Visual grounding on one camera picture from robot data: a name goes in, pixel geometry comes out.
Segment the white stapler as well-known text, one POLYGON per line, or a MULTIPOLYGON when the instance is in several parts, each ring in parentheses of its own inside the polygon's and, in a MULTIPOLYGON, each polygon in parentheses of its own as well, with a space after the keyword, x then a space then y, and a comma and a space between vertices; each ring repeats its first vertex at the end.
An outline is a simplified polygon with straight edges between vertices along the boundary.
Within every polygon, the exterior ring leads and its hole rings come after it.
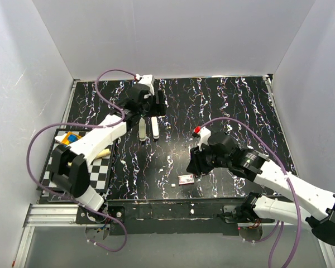
POLYGON ((159 134, 159 124, 157 121, 157 117, 151 117, 151 128, 152 128, 153 139, 158 140, 160 137, 160 134, 159 134))

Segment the beige stapler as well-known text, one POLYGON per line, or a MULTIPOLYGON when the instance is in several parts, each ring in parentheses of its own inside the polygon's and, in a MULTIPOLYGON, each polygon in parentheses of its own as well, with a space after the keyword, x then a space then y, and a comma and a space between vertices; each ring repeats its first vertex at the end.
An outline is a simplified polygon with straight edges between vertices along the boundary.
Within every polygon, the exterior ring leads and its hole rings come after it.
POLYGON ((138 124, 138 137, 141 142, 146 141, 146 122, 144 118, 140 118, 138 124))

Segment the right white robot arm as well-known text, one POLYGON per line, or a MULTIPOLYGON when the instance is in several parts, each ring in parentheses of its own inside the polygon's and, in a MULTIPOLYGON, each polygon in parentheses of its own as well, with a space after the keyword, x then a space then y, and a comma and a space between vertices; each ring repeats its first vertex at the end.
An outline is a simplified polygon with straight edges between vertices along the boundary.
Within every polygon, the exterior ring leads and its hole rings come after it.
POLYGON ((230 212, 238 221, 254 222, 275 219, 290 224, 300 224, 319 240, 335 246, 335 193, 307 183, 301 178, 283 173, 268 156, 254 150, 242 149, 238 142, 223 132, 212 133, 207 128, 197 128, 193 136, 199 143, 190 149, 187 172, 202 176, 215 168, 226 168, 233 175, 266 186, 287 202, 251 193, 244 203, 230 212))

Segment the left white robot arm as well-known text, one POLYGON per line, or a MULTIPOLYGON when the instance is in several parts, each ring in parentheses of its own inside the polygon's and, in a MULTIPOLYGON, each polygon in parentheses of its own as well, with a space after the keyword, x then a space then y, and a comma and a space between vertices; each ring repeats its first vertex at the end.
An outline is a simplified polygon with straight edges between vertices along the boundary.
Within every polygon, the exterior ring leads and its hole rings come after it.
POLYGON ((141 118, 166 115, 163 91, 153 93, 152 90, 147 84, 135 84, 128 98, 119 102, 98 127, 69 146, 57 146, 52 152, 50 181, 89 208, 88 216, 95 223, 104 222, 108 211, 102 206, 103 197, 90 184, 88 167, 102 150, 137 126, 141 118))

